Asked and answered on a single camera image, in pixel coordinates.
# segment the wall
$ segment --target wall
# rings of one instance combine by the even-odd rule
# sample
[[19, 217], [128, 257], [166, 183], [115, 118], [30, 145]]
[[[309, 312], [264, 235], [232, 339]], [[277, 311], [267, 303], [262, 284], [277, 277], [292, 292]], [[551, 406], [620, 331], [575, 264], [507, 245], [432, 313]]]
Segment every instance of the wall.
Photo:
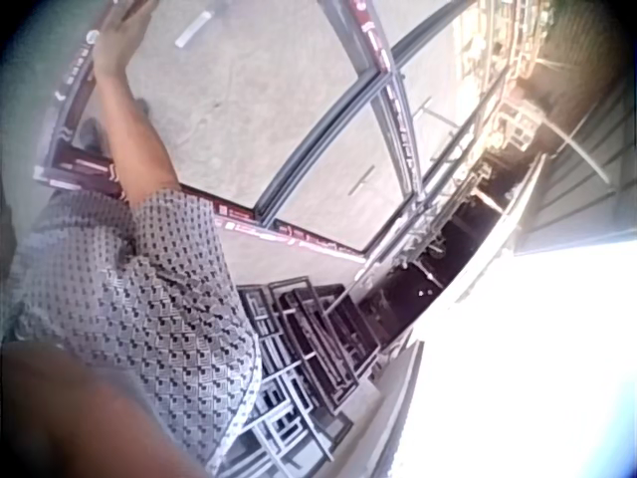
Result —
[[575, 139], [603, 166], [613, 189], [565, 147], [545, 169], [518, 254], [637, 237], [634, 71], [617, 82]]

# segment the concrete ground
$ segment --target concrete ground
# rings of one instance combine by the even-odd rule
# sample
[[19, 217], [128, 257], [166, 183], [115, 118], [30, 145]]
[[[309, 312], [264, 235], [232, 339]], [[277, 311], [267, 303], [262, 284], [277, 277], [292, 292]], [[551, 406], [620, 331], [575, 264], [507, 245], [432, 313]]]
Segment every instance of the concrete ground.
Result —
[[[70, 0], [60, 2], [70, 4]], [[174, 41], [208, 2], [162, 1], [129, 67], [129, 77], [135, 94], [148, 100], [151, 119], [181, 180], [252, 207], [299, 142], [356, 80], [356, 74], [316, 1], [226, 3], [180, 50]], [[395, 44], [443, 4], [377, 0], [376, 8], [390, 43]], [[91, 12], [88, 6], [76, 8], [86, 10], [86, 19], [73, 24], [80, 37], [97, 9], [96, 4]], [[412, 112], [431, 98], [431, 110], [457, 122], [464, 118], [468, 102], [458, 105], [458, 98], [467, 90], [467, 81], [459, 76], [457, 63], [467, 32], [457, 24], [458, 20], [405, 67]], [[69, 48], [72, 43], [65, 42], [67, 50], [73, 51]], [[51, 61], [57, 59], [66, 66], [69, 57], [52, 55]], [[52, 92], [60, 76], [48, 79], [51, 85], [42, 91]], [[92, 101], [87, 116], [99, 115]], [[423, 169], [444, 146], [451, 130], [428, 116], [417, 120]], [[14, 152], [12, 159], [18, 155]], [[34, 207], [26, 207], [20, 199], [27, 182], [28, 189], [35, 187], [30, 182], [35, 162], [30, 153], [29, 160], [20, 163], [20, 180], [6, 187], [9, 204], [18, 209], [39, 210], [42, 206], [40, 200], [34, 201]], [[372, 166], [366, 184], [352, 194], [352, 187]], [[371, 109], [366, 108], [329, 147], [280, 217], [361, 249], [401, 200], [381, 131]], [[19, 236], [35, 213], [21, 216]], [[236, 232], [221, 231], [221, 237], [231, 273], [240, 284], [299, 275], [310, 275], [317, 283], [347, 284], [360, 268], [342, 259]]]

